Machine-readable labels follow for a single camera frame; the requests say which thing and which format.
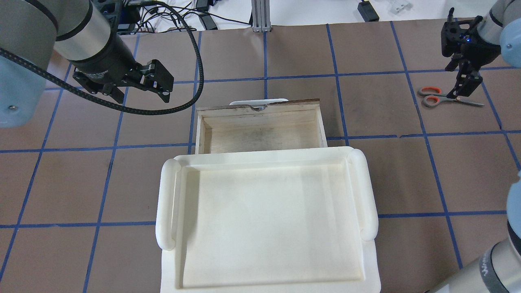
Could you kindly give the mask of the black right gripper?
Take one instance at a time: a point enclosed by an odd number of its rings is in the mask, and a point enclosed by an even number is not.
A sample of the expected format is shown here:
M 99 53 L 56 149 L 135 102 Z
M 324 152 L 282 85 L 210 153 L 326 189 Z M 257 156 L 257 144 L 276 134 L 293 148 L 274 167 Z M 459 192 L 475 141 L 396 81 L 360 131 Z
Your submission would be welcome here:
M 456 83 L 448 98 L 469 97 L 483 78 L 479 74 L 482 66 L 493 62 L 501 53 L 497 19 L 477 15 L 474 19 L 457 21 L 455 8 L 451 7 L 441 29 L 441 52 L 450 57 L 445 72 L 458 69 Z

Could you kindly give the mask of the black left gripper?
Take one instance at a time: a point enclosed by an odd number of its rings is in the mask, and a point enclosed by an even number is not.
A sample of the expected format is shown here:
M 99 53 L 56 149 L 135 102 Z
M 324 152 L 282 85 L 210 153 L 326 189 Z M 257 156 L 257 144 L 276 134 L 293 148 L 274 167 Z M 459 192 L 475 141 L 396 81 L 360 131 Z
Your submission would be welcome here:
M 76 70 L 73 79 L 90 94 L 102 93 L 123 104 L 119 87 L 129 86 L 157 94 L 169 103 L 174 77 L 156 59 L 138 63 L 119 35 L 111 35 L 103 49 L 90 58 L 71 62 Z

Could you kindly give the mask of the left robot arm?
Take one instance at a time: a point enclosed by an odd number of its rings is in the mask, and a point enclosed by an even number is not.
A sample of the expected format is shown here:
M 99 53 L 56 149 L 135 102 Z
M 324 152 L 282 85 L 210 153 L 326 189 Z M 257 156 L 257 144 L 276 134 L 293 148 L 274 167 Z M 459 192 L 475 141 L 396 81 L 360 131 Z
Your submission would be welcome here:
M 1 48 L 41 69 L 57 52 L 73 65 L 74 81 L 118 104 L 124 86 L 167 103 L 174 78 L 156 59 L 135 60 L 117 34 L 122 9 L 122 0 L 2 0 Z

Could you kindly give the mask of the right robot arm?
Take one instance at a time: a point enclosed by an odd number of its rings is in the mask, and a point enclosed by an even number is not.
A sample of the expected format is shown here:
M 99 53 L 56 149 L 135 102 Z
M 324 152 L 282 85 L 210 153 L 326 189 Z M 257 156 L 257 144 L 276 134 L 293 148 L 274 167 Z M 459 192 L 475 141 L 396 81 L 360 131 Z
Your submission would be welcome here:
M 455 73 L 444 93 L 465 98 L 466 75 L 492 77 L 488 65 L 504 61 L 520 68 L 520 2 L 496 0 L 474 18 L 445 16 L 441 54 Z M 431 293 L 519 293 L 520 177 L 504 126 L 498 130 L 430 137 L 441 185 L 447 188 L 449 244 L 456 244 L 461 269 L 446 273 Z

